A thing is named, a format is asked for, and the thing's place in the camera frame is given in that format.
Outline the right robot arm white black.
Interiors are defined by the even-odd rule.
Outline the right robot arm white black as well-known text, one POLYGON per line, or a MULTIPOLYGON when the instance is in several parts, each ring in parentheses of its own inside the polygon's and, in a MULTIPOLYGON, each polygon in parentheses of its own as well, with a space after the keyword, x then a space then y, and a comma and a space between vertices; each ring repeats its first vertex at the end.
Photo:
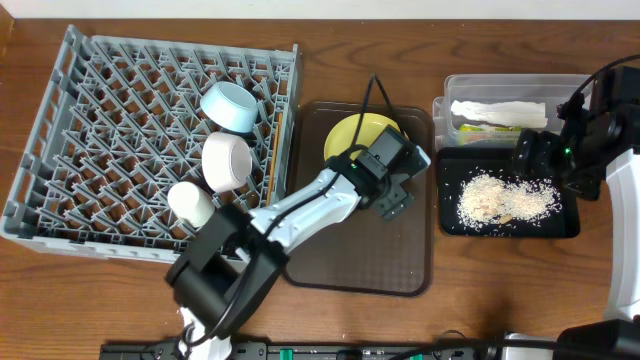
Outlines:
POLYGON ((557 108, 560 133, 523 131, 514 148, 518 175, 551 177, 560 187, 597 200, 606 185, 612 203, 612 275, 605 318, 558 337, 555 359, 639 356, 639 70, 627 59, 587 78, 557 108))

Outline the green orange snack wrapper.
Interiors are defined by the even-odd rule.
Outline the green orange snack wrapper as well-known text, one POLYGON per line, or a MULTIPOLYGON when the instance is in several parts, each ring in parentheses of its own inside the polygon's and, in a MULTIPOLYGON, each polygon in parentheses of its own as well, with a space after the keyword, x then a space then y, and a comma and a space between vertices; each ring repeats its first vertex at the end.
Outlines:
POLYGON ((492 125, 471 125, 463 124, 459 128, 460 132, 483 132, 483 133, 520 133, 522 128, 519 126, 505 127, 492 125))

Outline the wooden chopstick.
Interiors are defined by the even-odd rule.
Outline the wooden chopstick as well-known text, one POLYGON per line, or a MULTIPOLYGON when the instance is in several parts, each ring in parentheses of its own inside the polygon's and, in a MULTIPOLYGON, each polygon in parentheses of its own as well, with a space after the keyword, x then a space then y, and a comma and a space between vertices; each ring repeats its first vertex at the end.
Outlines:
POLYGON ((274 143, 273 143, 273 149, 272 149, 273 152, 271 155, 271 162, 270 162, 270 168, 269 168, 269 181, 267 186, 266 205, 269 205, 271 202, 271 194, 272 194, 274 183, 275 183, 275 167, 276 167, 278 144, 279 144, 279 134, 280 134, 280 125, 278 125, 278 127, 276 128, 276 133, 274 136, 274 143))
POLYGON ((276 163, 277 163, 277 155, 279 152, 279 143, 280 143, 280 132, 281 132, 281 127, 282 127, 282 118, 283 118, 283 114, 281 112, 276 113, 276 120, 277 120, 277 126, 276 126, 276 132, 274 135, 274 144, 273 144, 273 152, 272 152, 272 158, 271 158, 271 167, 270 167, 270 180, 269 180, 269 187, 268 187, 268 204, 271 204, 272 200, 272 195, 274 194, 274 187, 276 184, 276 163))

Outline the white paper cup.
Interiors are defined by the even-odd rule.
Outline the white paper cup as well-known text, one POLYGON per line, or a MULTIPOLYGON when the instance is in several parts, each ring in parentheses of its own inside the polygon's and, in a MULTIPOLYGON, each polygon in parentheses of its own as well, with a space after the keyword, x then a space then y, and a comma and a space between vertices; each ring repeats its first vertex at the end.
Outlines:
POLYGON ((173 185, 167 195, 168 205, 175 215, 192 226, 202 227, 214 214, 212 197, 191 182, 173 185))

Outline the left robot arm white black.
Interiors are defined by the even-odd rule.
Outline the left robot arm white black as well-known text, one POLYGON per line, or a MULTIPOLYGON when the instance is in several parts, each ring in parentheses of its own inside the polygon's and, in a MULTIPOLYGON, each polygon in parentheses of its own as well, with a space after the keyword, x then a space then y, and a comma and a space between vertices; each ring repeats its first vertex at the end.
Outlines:
POLYGON ((408 197, 403 182, 431 164, 419 150, 353 149, 356 159, 331 157, 311 183, 273 205, 249 213, 229 205, 206 221, 165 276, 185 321, 178 358, 228 357, 230 336, 261 305, 297 246, 360 209, 393 219, 408 197))

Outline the pink white small plate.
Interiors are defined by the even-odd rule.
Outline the pink white small plate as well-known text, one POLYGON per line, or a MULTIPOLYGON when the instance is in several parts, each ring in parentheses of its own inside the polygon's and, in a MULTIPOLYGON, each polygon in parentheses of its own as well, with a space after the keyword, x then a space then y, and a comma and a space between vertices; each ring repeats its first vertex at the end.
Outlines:
POLYGON ((201 166, 214 192, 241 188, 252 171, 250 147, 237 135, 214 132, 204 142, 201 166))

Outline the yellow round plate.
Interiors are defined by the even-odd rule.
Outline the yellow round plate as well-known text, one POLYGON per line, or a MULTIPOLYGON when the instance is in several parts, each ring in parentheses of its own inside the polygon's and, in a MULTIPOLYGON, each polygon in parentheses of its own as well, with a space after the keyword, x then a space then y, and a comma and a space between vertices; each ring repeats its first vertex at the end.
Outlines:
MULTIPOLYGON (((332 156, 340 155, 351 146, 359 118, 359 114, 350 115, 331 129, 324 144, 325 161, 332 156)), ((400 130, 398 124, 389 117, 365 113, 356 144, 370 147, 388 125, 400 130)))

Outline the light blue bowl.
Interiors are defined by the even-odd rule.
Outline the light blue bowl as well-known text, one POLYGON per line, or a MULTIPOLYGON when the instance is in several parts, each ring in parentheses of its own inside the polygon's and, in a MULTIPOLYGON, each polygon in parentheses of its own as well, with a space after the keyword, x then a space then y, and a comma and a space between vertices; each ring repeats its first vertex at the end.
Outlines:
POLYGON ((258 116, 254 96, 232 82, 215 83, 202 96, 200 107, 214 123, 235 133, 250 133, 258 116))

